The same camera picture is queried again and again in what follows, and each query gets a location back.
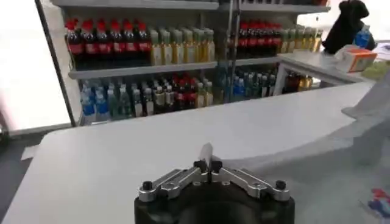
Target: floor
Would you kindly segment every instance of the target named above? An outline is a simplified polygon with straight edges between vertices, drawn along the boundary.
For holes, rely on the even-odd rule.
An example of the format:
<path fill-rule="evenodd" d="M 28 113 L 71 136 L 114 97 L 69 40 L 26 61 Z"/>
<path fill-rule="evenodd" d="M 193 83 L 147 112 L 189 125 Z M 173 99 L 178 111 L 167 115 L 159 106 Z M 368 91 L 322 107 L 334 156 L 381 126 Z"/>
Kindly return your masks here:
<path fill-rule="evenodd" d="M 37 145 L 43 134 L 20 136 L 0 143 L 0 223 L 32 159 L 21 160 L 24 148 Z"/>

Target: red bottle cap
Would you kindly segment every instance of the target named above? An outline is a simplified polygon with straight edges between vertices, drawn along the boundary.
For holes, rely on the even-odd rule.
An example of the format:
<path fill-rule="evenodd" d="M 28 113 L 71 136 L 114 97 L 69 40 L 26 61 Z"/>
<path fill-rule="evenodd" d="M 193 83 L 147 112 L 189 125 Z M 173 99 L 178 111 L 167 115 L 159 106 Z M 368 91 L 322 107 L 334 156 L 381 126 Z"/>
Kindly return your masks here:
<path fill-rule="evenodd" d="M 125 19 L 123 21 L 123 28 L 125 30 L 132 30 L 133 29 L 133 25 L 130 23 L 130 21 L 128 19 Z"/>

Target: yellow bottle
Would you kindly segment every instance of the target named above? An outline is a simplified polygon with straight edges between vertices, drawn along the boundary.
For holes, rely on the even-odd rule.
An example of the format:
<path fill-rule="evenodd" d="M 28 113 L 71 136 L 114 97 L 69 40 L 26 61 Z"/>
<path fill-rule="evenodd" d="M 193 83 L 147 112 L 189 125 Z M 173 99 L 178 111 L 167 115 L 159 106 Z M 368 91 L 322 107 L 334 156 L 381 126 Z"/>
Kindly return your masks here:
<path fill-rule="evenodd" d="M 152 49 L 151 49 L 151 62 L 152 65 L 162 65 L 161 60 L 161 47 L 158 42 L 158 33 L 156 30 L 150 30 Z"/>

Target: small box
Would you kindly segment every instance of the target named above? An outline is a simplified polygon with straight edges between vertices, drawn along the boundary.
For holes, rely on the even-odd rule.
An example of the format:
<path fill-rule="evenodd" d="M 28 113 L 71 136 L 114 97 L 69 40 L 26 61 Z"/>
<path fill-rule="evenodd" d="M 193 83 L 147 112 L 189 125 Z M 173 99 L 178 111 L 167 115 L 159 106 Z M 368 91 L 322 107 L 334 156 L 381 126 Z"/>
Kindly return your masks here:
<path fill-rule="evenodd" d="M 361 72 L 370 66 L 377 57 L 376 53 L 362 48 L 348 48 L 340 52 L 341 59 L 336 69 L 343 72 Z"/>

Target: shelf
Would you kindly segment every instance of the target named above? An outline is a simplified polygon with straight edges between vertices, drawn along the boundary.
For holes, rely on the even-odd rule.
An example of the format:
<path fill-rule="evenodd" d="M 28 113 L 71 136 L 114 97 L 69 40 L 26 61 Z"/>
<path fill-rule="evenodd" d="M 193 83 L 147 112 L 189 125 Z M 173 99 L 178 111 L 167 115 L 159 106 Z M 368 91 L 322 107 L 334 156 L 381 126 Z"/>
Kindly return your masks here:
<path fill-rule="evenodd" d="M 221 10 L 229 10 L 229 4 L 223 4 Z M 241 11 L 245 12 L 286 12 L 286 13 L 318 13 L 327 12 L 330 7 L 315 5 L 284 5 L 284 4 L 241 4 Z"/>
<path fill-rule="evenodd" d="M 116 7 L 134 9 L 216 10 L 217 2 L 162 0 L 51 0 L 59 7 Z"/>
<path fill-rule="evenodd" d="M 72 79 L 95 79 L 103 77 L 116 77 L 127 75 L 153 74 L 162 72 L 178 72 L 191 71 L 198 69 L 211 69 L 217 67 L 217 62 L 181 64 L 181 65 L 161 65 L 161 66 L 145 66 L 134 68 L 116 68 L 116 69 L 100 69 L 87 71 L 71 71 L 69 76 Z"/>
<path fill-rule="evenodd" d="M 237 59 L 236 66 L 272 64 L 279 61 L 278 57 Z"/>

